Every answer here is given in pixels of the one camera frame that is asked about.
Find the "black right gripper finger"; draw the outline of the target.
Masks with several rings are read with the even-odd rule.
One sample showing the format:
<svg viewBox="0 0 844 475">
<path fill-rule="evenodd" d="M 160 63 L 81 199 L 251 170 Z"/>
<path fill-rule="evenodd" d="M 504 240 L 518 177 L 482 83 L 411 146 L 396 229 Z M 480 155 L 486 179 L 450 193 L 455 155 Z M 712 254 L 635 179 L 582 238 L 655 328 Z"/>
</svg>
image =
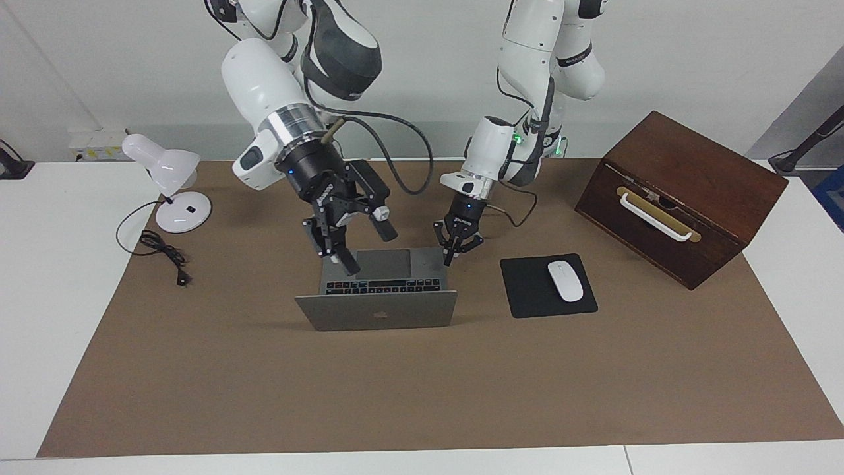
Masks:
<svg viewBox="0 0 844 475">
<path fill-rule="evenodd" d="M 380 239 L 392 241 L 398 237 L 397 231 L 389 222 L 391 211 L 386 205 L 386 199 L 391 195 L 391 190 L 370 163 L 366 160 L 350 160 L 347 163 L 347 176 L 361 186 L 363 194 L 357 201 L 362 202 L 363 212 L 369 217 Z"/>
<path fill-rule="evenodd" d="M 340 264 L 347 276 L 359 273 L 361 267 L 346 246 L 345 226 L 336 228 L 320 223 L 316 216 L 312 216 L 303 220 L 303 228 L 320 258 L 328 257 L 332 262 Z"/>
</svg>

